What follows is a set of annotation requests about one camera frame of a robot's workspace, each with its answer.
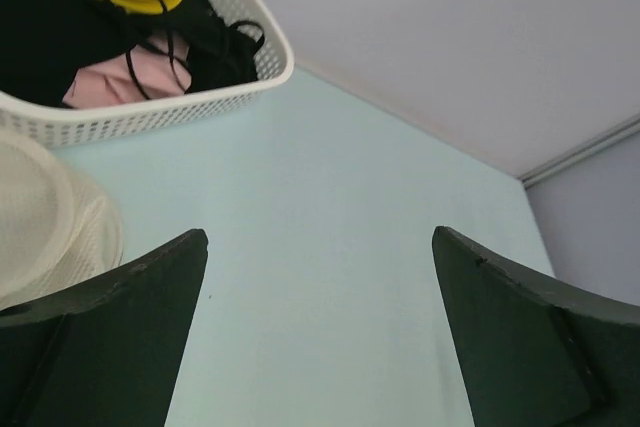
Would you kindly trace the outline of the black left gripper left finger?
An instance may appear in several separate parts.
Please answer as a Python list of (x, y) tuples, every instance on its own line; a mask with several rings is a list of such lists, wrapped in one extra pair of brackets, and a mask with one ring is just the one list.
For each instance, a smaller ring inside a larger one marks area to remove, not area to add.
[(192, 229), (106, 273), (2, 310), (2, 425), (164, 425), (207, 248), (206, 233)]

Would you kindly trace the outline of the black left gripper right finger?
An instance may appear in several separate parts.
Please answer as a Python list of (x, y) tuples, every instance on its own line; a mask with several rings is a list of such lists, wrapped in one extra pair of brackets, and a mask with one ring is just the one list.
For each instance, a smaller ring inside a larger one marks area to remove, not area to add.
[(452, 228), (436, 275), (477, 426), (636, 426), (639, 309), (504, 258)]

